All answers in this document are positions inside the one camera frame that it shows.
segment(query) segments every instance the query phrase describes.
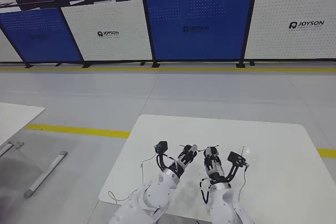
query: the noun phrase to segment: white tabletop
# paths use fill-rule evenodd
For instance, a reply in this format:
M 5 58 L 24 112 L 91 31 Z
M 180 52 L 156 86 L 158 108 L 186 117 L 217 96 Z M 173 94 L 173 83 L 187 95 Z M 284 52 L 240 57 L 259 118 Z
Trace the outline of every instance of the white tabletop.
M 0 102 L 0 146 L 40 115 L 45 108 Z
M 141 185 L 140 164 L 154 155 L 153 145 L 159 141 L 168 141 L 166 154 L 174 158 L 180 144 L 196 144 L 199 150 L 218 144 L 226 174 L 230 151 L 240 153 L 245 146 L 251 166 L 241 202 L 256 224 L 336 224 L 336 185 L 298 124 L 141 115 L 102 188 L 101 201 L 114 203 L 108 190 L 121 199 Z M 159 171 L 155 160 L 145 162 L 144 182 L 157 180 Z M 242 174 L 240 169 L 231 182 L 236 196 Z M 198 187 L 204 177 L 199 153 L 172 191 L 167 213 L 210 221 Z

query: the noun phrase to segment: black frame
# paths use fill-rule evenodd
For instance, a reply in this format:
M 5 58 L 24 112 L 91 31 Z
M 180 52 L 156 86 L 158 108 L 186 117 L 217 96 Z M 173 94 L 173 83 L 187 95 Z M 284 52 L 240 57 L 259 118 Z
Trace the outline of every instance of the black frame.
M 53 63 L 53 64 L 56 64 L 55 66 L 57 67 L 63 63 L 67 63 L 67 64 L 83 64 L 83 68 L 88 68 L 89 66 L 93 64 L 116 64 L 116 63 L 140 62 L 141 66 L 143 66 L 146 62 L 153 62 L 152 68 L 158 68 L 160 66 L 159 62 L 238 62 L 238 64 L 236 64 L 237 68 L 245 68 L 244 62 L 249 62 L 251 66 L 255 66 L 255 62 L 336 62 L 336 58 L 317 58 L 317 59 L 249 59 L 249 58 L 245 58 L 246 46 L 247 46 L 248 38 L 249 38 L 249 31 L 250 31 L 251 19 L 253 16 L 255 0 L 250 0 L 250 3 L 249 3 L 248 17 L 247 17 L 246 26 L 245 26 L 243 46 L 242 46 L 240 58 L 236 58 L 236 59 L 191 59 L 191 60 L 190 59 L 163 59 L 163 60 L 157 60 L 156 53 L 155 53 L 155 47 L 153 43 L 152 28 L 151 28 L 151 23 L 150 23 L 148 4 L 147 4 L 147 0 L 142 0 L 144 15 L 145 15 L 146 24 L 147 24 L 147 30 L 148 30 L 148 37 L 150 41 L 150 48 L 151 48 L 151 53 L 152 53 L 152 60 L 84 60 L 82 53 L 80 49 L 78 48 L 76 40 L 72 34 L 72 31 L 68 26 L 67 20 L 62 12 L 62 7 L 69 6 L 69 1 L 70 0 L 48 0 L 44 2 L 11 4 L 7 6 L 0 6 L 0 8 L 10 8 L 10 7 L 20 7 L 20 6 L 21 7 L 34 6 L 34 7 L 40 7 L 40 8 L 57 8 L 63 18 L 66 28 L 69 30 L 69 33 L 73 40 L 75 48 L 79 53 L 79 56 L 81 58 L 80 61 L 27 62 L 25 61 L 25 58 L 20 53 L 18 48 L 14 45 L 13 41 L 8 37 L 7 33 L 5 32 L 5 30 L 3 29 L 0 23 L 0 29 L 2 30 L 5 37 L 10 42 L 10 44 L 13 46 L 14 50 L 16 51 L 16 53 L 19 55 L 19 57 L 22 60 L 22 62 L 0 62 L 0 64 L 24 64 L 26 66 L 25 68 L 31 68 L 33 66 L 32 64 Z M 83 2 L 79 2 L 71 6 L 89 5 L 89 4 L 93 4 L 94 2 L 96 2 L 96 0 L 84 0 Z
M 253 18 L 254 5 L 255 5 L 255 0 L 250 0 L 249 9 L 248 9 L 248 19 L 246 20 L 244 39 L 242 41 L 240 61 L 238 64 L 236 64 L 237 68 L 245 68 L 244 58 L 245 58 L 246 46 L 248 44 L 251 19 Z
M 30 65 L 27 61 L 25 61 L 24 57 L 22 56 L 22 54 L 20 53 L 20 51 L 16 48 L 16 46 L 13 44 L 12 40 L 9 38 L 9 36 L 5 32 L 5 30 L 3 29 L 3 27 L 1 26 L 1 24 L 0 24 L 0 30 L 4 33 L 6 39 L 10 42 L 11 46 L 14 48 L 14 50 L 16 51 L 16 53 L 18 54 L 18 56 L 22 60 L 22 62 L 8 62 L 7 64 L 24 64 L 26 66 L 25 68 L 31 68 L 32 65 Z

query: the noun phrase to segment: gray floor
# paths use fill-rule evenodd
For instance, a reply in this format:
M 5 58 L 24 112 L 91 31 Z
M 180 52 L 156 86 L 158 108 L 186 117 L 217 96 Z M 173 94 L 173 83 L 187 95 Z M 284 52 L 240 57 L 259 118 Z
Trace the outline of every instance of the gray floor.
M 317 148 L 336 149 L 336 73 L 0 72 L 0 102 L 45 107 L 34 123 L 113 130 L 131 130 L 141 114 L 297 123 Z M 0 158 L 0 223 L 108 223 L 116 205 L 98 194 L 124 139 L 34 130 L 15 139 L 25 142 L 21 152 Z M 40 175 L 30 161 L 44 170 L 61 150 L 69 155 L 24 200 Z M 336 159 L 323 161 L 336 183 Z M 161 223 L 196 222 L 164 216 Z

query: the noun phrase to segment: blue panel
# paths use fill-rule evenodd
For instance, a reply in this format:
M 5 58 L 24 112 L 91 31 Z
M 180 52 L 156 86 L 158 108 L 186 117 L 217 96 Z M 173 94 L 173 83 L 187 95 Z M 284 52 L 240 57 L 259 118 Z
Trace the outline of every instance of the blue panel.
M 147 0 L 157 59 L 239 59 L 249 3 Z
M 57 8 L 0 13 L 0 23 L 27 62 L 81 60 Z

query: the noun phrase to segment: floor marking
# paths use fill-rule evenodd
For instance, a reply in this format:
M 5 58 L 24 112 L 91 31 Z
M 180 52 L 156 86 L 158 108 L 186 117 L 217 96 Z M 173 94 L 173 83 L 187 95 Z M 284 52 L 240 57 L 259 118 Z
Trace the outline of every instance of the floor marking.
M 128 138 L 130 132 L 121 130 L 104 130 L 94 128 L 78 128 L 68 126 L 46 125 L 46 124 L 29 124 L 25 129 L 45 130 L 47 132 L 61 132 L 70 134 L 85 134 L 88 136 L 104 136 L 112 138 Z
M 321 157 L 336 158 L 336 150 L 329 150 L 327 148 L 318 148 L 318 152 Z
M 61 132 L 70 134 L 84 134 L 88 136 L 104 136 L 112 138 L 128 138 L 130 134 L 130 132 L 125 132 L 122 130 L 79 128 L 79 127 L 68 127 L 68 126 L 46 125 L 46 124 L 29 124 L 28 126 L 26 126 L 25 129 L 44 130 L 47 132 Z M 327 148 L 318 148 L 318 152 L 321 157 L 336 158 L 336 150 L 330 150 Z
M 0 71 L 47 71 L 47 72 L 86 72 L 86 71 L 188 71 L 188 72 L 199 72 L 199 71 L 210 71 L 210 72 L 228 72 L 228 71 L 239 71 L 239 72 L 336 72 L 336 68 L 209 68 L 209 67 L 110 67 L 110 68 L 0 68 Z

